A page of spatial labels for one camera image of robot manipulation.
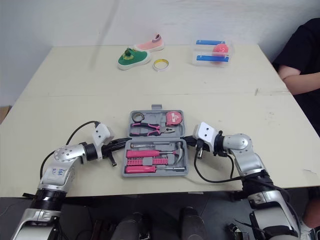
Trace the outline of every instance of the white wall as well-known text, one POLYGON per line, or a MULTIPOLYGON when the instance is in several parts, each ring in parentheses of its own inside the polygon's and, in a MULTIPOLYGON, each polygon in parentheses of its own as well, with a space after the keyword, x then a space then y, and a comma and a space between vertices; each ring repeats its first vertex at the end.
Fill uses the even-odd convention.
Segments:
POLYGON ((319 0, 0 0, 0 105, 12 104, 51 46, 131 45, 161 33, 258 43, 272 60, 319 0))

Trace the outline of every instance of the white table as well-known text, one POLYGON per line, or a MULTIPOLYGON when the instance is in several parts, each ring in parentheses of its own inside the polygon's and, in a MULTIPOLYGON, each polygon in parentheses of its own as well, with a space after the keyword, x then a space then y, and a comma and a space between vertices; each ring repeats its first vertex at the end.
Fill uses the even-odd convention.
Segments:
MULTIPOLYGON (((170 69, 155 72, 151 62, 117 69, 124 46, 54 47, 0 125, 0 196, 35 193, 45 156, 65 144, 84 122, 98 120, 127 136, 129 113, 151 104, 184 112, 186 136, 205 121, 224 134, 245 133, 253 140, 274 183, 280 187, 320 185, 320 139, 257 45, 235 45, 228 67, 193 66, 188 46, 166 46, 153 60, 166 58, 170 69)), ((92 126, 73 144, 92 142, 92 126)), ((68 196, 240 190, 239 181, 204 182, 193 167, 181 177, 121 175, 124 151, 109 160, 81 165, 68 196)), ((227 158, 204 153, 199 169, 208 179, 230 174, 227 158)))

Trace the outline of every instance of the gray plastic case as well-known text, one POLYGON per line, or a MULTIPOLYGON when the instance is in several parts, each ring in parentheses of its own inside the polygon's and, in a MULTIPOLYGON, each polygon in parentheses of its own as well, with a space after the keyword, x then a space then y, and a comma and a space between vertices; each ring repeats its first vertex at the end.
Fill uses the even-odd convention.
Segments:
MULTIPOLYGON (((188 166, 188 151, 187 151, 187 143, 181 137, 185 135, 185 118, 184 113, 181 110, 162 110, 162 106, 152 105, 152 110, 139 110, 139 111, 132 111, 129 116, 129 127, 128 127, 128 136, 131 132, 138 132, 138 133, 148 133, 152 131, 151 129, 147 128, 133 128, 131 124, 135 122, 132 120, 132 116, 135 113, 142 113, 144 115, 144 120, 142 123, 148 124, 159 124, 162 127, 166 126, 166 113, 167 112, 179 112, 182 116, 182 122, 177 126, 170 126, 171 128, 175 128, 175 132, 171 133, 162 133, 160 136, 130 136, 131 140, 128 140, 125 144, 124 148, 124 160, 123 160, 123 169, 122 175, 124 177, 149 177, 149 176, 185 176, 189 172, 188 166), (146 172, 146 173, 126 173, 127 161, 128 158, 126 157, 128 150, 133 151, 141 151, 141 150, 159 150, 170 152, 177 149, 176 144, 177 142, 182 143, 183 148, 183 157, 182 159, 174 164, 174 161, 177 159, 177 156, 174 154, 167 154, 168 158, 168 165, 156 165, 157 168, 185 168, 184 171, 174 171, 174 170, 156 170, 155 172, 146 172), (156 145, 156 147, 139 147, 139 148, 131 148, 131 144, 148 144, 148 145, 156 145)), ((142 162, 144 166, 152 166, 152 157, 144 157, 142 162)))

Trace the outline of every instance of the pliers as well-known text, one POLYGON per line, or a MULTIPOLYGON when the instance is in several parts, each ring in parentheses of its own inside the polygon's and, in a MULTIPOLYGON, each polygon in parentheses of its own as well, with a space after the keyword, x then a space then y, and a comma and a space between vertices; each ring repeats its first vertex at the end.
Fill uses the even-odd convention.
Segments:
POLYGON ((146 128, 152 129, 154 131, 150 131, 147 133, 138 133, 138 132, 130 132, 130 137, 148 137, 148 136, 160 136, 161 134, 169 134, 174 133, 176 130, 171 127, 160 126, 159 124, 150 124, 146 122, 132 123, 132 128, 146 128))

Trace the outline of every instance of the pink shoe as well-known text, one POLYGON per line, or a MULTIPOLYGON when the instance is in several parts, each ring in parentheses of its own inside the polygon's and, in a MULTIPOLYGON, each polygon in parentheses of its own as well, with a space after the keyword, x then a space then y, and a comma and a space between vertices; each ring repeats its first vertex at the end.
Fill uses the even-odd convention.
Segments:
POLYGON ((160 34, 157 34, 154 39, 146 43, 138 44, 133 46, 134 49, 138 51, 160 51, 165 48, 164 40, 161 38, 160 34))

